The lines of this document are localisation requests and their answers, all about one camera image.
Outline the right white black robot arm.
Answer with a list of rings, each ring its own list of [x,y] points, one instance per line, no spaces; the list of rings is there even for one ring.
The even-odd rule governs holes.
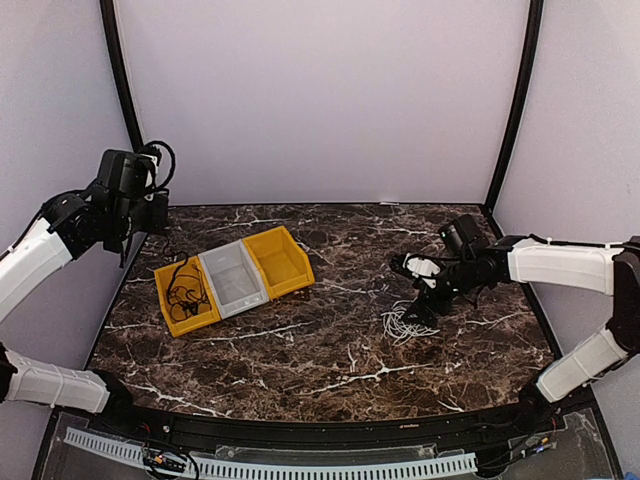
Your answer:
[[[394,257],[391,267],[419,288],[410,311],[425,323],[444,314],[455,297],[499,283],[546,283],[612,297],[611,318],[522,389],[523,402],[510,413],[511,426],[521,434],[534,432],[547,420],[549,405],[639,352],[636,238],[619,244],[571,243],[534,235],[510,235],[493,243],[475,239],[460,246],[449,265],[420,254],[404,254]]]

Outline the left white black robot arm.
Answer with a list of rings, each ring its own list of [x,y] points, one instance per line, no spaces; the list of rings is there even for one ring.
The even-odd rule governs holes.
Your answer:
[[[168,193],[132,202],[122,228],[113,211],[102,214],[75,193],[52,199],[36,215],[17,245],[1,255],[1,318],[40,284],[93,245],[122,243],[133,233],[162,234],[167,225]],[[1,400],[68,407],[101,414],[120,436],[141,427],[140,412],[130,406],[131,393],[105,371],[76,370],[26,357],[1,347]]]

